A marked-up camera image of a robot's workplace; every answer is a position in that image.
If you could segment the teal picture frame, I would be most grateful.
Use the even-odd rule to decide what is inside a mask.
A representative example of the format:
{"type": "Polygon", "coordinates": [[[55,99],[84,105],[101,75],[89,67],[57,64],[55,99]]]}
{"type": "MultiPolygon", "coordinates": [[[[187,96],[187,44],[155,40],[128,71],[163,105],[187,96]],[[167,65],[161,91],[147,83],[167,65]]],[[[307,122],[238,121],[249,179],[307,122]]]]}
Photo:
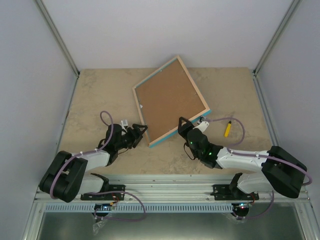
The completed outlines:
{"type": "Polygon", "coordinates": [[[180,56],[175,56],[132,88],[149,148],[178,132],[179,118],[196,122],[211,109],[180,56]]]}

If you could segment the yellow screwdriver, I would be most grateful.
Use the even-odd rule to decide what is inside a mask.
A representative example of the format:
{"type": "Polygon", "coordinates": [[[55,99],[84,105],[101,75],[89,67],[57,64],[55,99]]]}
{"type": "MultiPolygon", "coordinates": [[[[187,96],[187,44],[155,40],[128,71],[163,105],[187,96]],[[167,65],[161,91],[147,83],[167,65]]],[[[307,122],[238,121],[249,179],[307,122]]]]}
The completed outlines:
{"type": "Polygon", "coordinates": [[[231,126],[232,126],[232,121],[230,120],[228,123],[227,123],[227,126],[226,126],[226,129],[225,129],[225,132],[224,132],[224,137],[227,138],[230,134],[230,130],[231,130],[231,126]]]}

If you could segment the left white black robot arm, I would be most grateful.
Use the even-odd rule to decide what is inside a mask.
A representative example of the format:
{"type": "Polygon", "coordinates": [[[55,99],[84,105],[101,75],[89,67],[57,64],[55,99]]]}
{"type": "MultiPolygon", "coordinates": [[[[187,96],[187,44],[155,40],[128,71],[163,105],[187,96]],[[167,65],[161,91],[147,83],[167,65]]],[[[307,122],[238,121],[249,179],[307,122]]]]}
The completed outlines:
{"type": "Polygon", "coordinates": [[[66,203],[77,195],[83,195],[86,200],[92,196],[99,200],[107,198],[109,179],[97,173],[88,174],[88,171],[111,165],[122,149],[134,149],[147,129],[146,125],[136,123],[131,127],[112,124],[96,149],[78,154],[59,151],[42,177],[39,189],[66,203]]]}

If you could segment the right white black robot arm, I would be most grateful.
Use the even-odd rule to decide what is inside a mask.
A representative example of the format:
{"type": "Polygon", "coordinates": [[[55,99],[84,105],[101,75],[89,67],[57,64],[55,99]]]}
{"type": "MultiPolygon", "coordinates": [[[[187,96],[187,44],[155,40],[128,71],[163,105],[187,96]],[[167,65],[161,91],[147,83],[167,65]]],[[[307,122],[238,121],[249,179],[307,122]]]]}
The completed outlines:
{"type": "Polygon", "coordinates": [[[201,117],[198,125],[184,117],[178,120],[178,134],[191,151],[190,158],[198,159],[210,169],[239,169],[227,185],[214,185],[216,200],[254,200],[259,192],[275,191],[296,199],[300,195],[307,167],[279,146],[265,151],[240,151],[209,142],[204,131],[209,122],[201,117]]]}

